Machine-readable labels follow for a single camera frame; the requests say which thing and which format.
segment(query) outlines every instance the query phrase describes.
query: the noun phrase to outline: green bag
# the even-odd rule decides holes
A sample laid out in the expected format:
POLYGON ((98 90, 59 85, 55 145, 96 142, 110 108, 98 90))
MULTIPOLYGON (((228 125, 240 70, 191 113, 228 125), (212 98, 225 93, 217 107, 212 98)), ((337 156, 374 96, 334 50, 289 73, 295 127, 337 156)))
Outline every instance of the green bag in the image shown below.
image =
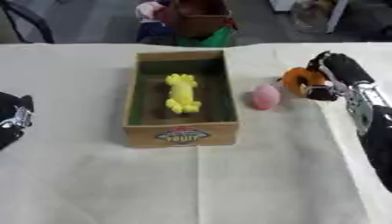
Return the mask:
POLYGON ((212 36, 204 40, 196 38, 177 38, 178 46, 196 46, 196 47, 226 47, 234 45, 234 29, 230 26, 223 26, 212 36))

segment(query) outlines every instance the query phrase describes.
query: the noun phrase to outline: box label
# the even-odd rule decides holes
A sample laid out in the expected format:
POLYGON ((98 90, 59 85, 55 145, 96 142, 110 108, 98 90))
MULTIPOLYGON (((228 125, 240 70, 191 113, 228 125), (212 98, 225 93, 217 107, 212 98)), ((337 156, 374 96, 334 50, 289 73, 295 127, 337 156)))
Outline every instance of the box label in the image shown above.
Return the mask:
POLYGON ((162 134, 156 136, 157 139, 165 140, 169 143, 175 144, 189 144, 191 142, 200 140, 201 138, 209 137, 206 132, 187 127, 177 127, 170 129, 162 134))

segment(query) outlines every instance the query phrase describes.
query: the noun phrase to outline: floor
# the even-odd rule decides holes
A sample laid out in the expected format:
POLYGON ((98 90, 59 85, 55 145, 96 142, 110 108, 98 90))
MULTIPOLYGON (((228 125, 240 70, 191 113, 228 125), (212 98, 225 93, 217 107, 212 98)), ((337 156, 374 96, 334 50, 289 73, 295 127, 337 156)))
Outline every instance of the floor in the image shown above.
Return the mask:
MULTIPOLYGON (((48 21, 57 43, 135 42, 138 21, 134 9, 140 0, 16 1, 48 21)), ((342 24, 333 34, 298 31, 289 14, 273 12, 269 0, 227 0, 227 6, 240 28, 237 45, 359 41, 358 36, 342 24)), ((20 20, 17 23, 30 41, 42 41, 30 25, 20 20)))

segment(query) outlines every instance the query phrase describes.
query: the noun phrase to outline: chair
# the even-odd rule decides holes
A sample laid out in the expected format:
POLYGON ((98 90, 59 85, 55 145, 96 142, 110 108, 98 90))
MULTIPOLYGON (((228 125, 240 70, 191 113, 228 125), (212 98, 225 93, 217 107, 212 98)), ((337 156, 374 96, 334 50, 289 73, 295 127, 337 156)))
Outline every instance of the chair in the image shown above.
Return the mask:
POLYGON ((17 37, 21 42, 29 43, 27 39, 19 32, 18 26, 12 15, 21 17, 23 20, 34 25, 40 32, 42 39, 49 44, 54 44, 54 38, 52 30, 50 29, 47 22, 37 15, 35 12, 25 8, 14 2, 9 2, 8 0, 0 0, 0 8, 3 10, 4 14, 10 21, 10 25, 13 31, 16 33, 17 37))

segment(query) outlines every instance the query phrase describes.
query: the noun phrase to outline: table surface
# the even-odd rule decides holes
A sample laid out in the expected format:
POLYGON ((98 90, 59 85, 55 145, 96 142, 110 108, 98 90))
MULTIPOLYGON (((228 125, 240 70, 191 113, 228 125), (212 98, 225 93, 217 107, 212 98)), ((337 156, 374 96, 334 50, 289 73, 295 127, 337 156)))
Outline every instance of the table surface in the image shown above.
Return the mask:
POLYGON ((233 146, 131 149, 121 128, 135 55, 151 45, 2 45, 0 89, 33 95, 34 125, 0 153, 2 223, 392 223, 343 101, 243 96, 332 50, 392 96, 390 44, 225 49, 241 127, 233 146))

